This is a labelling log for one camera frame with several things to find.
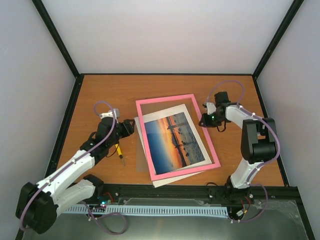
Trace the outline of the sunset photo print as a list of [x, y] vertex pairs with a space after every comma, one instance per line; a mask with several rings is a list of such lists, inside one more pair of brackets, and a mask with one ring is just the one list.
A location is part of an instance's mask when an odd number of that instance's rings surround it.
[[144, 123], [157, 175], [211, 162], [204, 144], [184, 112]]

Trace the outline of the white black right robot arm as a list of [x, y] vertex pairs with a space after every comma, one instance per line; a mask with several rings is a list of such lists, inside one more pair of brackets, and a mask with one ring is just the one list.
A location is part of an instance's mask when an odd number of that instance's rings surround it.
[[223, 126], [225, 129], [227, 123], [234, 123], [241, 129], [242, 159], [224, 185], [223, 196], [231, 202], [247, 192], [263, 166], [279, 157], [280, 142], [273, 118], [262, 118], [240, 103], [231, 102], [225, 91], [216, 93], [214, 100], [203, 104], [206, 112], [202, 114], [199, 126], [216, 129]]

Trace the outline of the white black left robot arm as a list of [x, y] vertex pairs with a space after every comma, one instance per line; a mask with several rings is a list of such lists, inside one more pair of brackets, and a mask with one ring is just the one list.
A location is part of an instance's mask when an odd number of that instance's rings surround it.
[[104, 182], [89, 174], [78, 183], [75, 180], [105, 158], [120, 139], [134, 133], [135, 121], [117, 122], [115, 117], [101, 117], [97, 130], [79, 147], [63, 166], [38, 183], [26, 183], [19, 195], [15, 215], [20, 229], [45, 233], [57, 217], [69, 207], [86, 199], [99, 201], [104, 195]]

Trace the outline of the white mat board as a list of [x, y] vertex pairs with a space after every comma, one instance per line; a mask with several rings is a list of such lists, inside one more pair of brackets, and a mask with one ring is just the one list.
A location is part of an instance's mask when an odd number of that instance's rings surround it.
[[[150, 149], [149, 149], [149, 144], [148, 144], [148, 139], [147, 139], [147, 134], [146, 134], [144, 123], [152, 121], [152, 120], [157, 120], [160, 118], [168, 117], [168, 116], [174, 115], [176, 113], [181, 113], [181, 112], [185, 113], [188, 120], [194, 125], [196, 131], [198, 132], [198, 134], [201, 138], [201, 141], [207, 151], [207, 154], [210, 157], [210, 163], [200, 165], [200, 166], [195, 166], [192, 168], [180, 169], [178, 171], [167, 172], [164, 174], [156, 174], [155, 168], [153, 166], [151, 154], [150, 154]], [[214, 164], [213, 160], [211, 159], [211, 156], [208, 153], [207, 147], [205, 146], [205, 144], [203, 142], [203, 136], [199, 133], [198, 127], [195, 126], [195, 124], [192, 120], [192, 117], [191, 117], [191, 115], [187, 109], [187, 106], [185, 104], [176, 105], [173, 107], [169, 107], [166, 109], [162, 109], [159, 111], [155, 111], [155, 112], [148, 113], [148, 114], [141, 115], [141, 116], [137, 116], [137, 117], [138, 117], [139, 123], [140, 123], [140, 129], [141, 129], [143, 145], [144, 145], [146, 160], [147, 160], [147, 164], [148, 164], [148, 168], [149, 168], [151, 182], [155, 188], [176, 183], [180, 180], [184, 180], [189, 177], [193, 177], [193, 176], [195, 176], [205, 170], [214, 168], [215, 164]]]

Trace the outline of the yellow black flathead screwdriver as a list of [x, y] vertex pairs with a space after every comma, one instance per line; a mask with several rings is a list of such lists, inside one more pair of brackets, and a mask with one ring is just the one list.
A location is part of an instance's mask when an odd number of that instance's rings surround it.
[[122, 151], [121, 151], [121, 148], [120, 148], [120, 145], [119, 145], [119, 144], [116, 144], [116, 145], [115, 145], [115, 150], [116, 150], [117, 155], [118, 155], [118, 157], [120, 158], [122, 164], [123, 164], [124, 166], [126, 166], [125, 161], [124, 161], [124, 157], [123, 157], [123, 154], [122, 154]]

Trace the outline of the brown backing board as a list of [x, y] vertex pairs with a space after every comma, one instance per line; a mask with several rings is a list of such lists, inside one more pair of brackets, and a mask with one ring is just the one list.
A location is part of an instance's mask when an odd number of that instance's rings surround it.
[[142, 139], [141, 126], [139, 118], [135, 117], [135, 130], [137, 132], [136, 142], [136, 171], [138, 173], [149, 173], [148, 161], [145, 153], [144, 141]]

